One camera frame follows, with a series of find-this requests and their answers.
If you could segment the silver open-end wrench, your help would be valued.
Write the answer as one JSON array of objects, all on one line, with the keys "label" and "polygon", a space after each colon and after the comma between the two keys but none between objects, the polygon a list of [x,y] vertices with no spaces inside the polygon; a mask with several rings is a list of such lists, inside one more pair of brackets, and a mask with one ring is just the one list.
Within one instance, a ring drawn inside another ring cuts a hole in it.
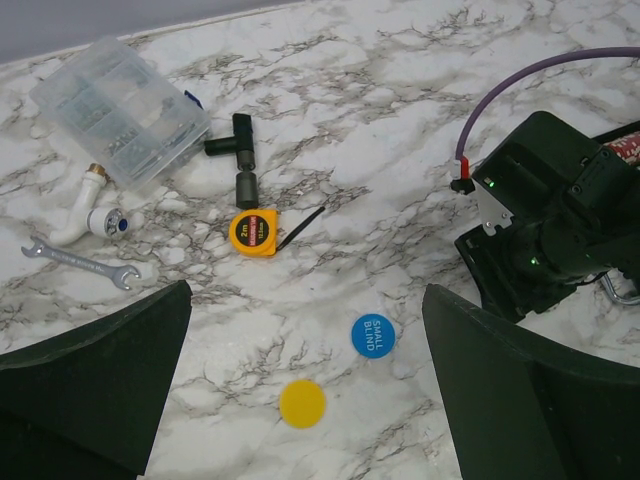
[{"label": "silver open-end wrench", "polygon": [[31,236],[30,239],[33,242],[33,245],[31,247],[21,248],[21,252],[28,258],[43,257],[106,277],[112,281],[115,287],[125,291],[131,289],[131,286],[127,283],[129,277],[135,279],[142,278],[139,270],[132,265],[109,266],[82,256],[53,248],[38,237]]}]

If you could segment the yellow round button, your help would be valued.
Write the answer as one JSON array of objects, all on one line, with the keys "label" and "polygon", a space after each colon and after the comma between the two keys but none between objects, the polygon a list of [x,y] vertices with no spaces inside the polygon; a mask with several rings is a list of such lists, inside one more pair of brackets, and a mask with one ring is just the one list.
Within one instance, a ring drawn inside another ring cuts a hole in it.
[{"label": "yellow round button", "polygon": [[307,429],[315,426],[324,416],[326,396],[322,388],[307,379],[289,383],[279,399],[279,411],[290,427]]}]

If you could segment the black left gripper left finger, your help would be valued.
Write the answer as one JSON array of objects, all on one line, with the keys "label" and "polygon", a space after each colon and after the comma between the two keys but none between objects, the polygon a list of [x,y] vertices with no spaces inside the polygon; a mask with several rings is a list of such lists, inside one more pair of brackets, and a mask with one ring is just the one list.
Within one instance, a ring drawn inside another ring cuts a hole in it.
[{"label": "black left gripper left finger", "polygon": [[144,475],[188,329],[175,282],[126,308],[1,357],[4,479]]}]

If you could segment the blue small blind button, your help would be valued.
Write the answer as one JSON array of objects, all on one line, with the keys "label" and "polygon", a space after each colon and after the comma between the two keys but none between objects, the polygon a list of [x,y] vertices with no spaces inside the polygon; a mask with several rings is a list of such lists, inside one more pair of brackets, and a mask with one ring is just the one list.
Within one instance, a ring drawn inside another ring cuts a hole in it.
[{"label": "blue small blind button", "polygon": [[360,355],[369,359],[379,359],[393,350],[396,333],[386,317],[380,314],[366,314],[354,322],[351,342]]}]

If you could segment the black T-shaped pipe fitting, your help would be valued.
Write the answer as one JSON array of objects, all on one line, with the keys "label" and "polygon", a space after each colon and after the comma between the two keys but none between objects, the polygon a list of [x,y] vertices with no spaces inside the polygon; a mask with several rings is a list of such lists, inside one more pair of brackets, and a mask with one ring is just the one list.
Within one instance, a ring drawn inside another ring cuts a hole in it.
[{"label": "black T-shaped pipe fitting", "polygon": [[204,152],[209,157],[234,154],[238,173],[236,175],[236,207],[241,210],[259,207],[259,192],[256,168],[252,119],[248,114],[232,116],[233,135],[204,142]]}]

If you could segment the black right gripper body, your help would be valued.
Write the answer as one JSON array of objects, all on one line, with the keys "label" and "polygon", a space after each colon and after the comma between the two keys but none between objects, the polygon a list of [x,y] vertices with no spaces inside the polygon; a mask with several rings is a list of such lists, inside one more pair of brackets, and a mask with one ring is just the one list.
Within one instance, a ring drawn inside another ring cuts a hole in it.
[{"label": "black right gripper body", "polygon": [[639,171],[586,164],[542,218],[490,237],[478,226],[455,246],[483,308],[513,323],[543,313],[612,269],[639,277]]}]

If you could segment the red poker chip row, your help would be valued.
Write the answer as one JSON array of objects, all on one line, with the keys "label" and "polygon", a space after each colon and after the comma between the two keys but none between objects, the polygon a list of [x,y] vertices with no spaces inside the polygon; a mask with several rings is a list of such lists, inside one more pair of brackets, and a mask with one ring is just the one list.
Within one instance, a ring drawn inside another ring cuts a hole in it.
[{"label": "red poker chip row", "polygon": [[638,131],[617,131],[603,136],[601,143],[632,167],[640,163],[640,134]]}]

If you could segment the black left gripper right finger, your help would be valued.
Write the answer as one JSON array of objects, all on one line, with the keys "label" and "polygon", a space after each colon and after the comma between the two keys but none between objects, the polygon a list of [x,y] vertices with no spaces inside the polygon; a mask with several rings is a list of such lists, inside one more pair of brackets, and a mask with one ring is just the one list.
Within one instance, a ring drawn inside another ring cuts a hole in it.
[{"label": "black left gripper right finger", "polygon": [[566,347],[441,285],[422,305],[465,479],[636,479],[639,370]]}]

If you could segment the yellow tape measure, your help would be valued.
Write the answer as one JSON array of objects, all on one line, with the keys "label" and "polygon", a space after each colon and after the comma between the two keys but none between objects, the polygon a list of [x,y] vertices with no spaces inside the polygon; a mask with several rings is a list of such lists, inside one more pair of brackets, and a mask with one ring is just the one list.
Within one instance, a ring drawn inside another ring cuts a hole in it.
[{"label": "yellow tape measure", "polygon": [[318,208],[279,242],[279,212],[274,209],[250,209],[233,219],[229,238],[233,247],[242,255],[272,257],[296,239],[325,210],[324,206]]}]

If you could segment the clear screw organizer box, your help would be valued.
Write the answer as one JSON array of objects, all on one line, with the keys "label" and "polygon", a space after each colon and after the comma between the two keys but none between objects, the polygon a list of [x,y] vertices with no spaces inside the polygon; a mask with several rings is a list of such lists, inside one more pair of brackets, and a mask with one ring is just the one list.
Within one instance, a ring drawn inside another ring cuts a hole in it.
[{"label": "clear screw organizer box", "polygon": [[76,55],[30,96],[129,191],[173,174],[210,135],[207,113],[114,37]]}]

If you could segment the white plastic faucet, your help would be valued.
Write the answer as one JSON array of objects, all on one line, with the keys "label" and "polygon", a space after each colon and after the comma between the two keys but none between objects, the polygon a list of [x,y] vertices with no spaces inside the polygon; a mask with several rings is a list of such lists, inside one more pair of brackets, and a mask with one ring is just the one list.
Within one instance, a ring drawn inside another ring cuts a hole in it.
[{"label": "white plastic faucet", "polygon": [[117,241],[141,228],[144,219],[142,214],[125,211],[115,204],[96,205],[108,180],[106,170],[101,165],[92,163],[87,168],[65,223],[49,234],[49,241],[54,246],[71,245],[88,234]]}]

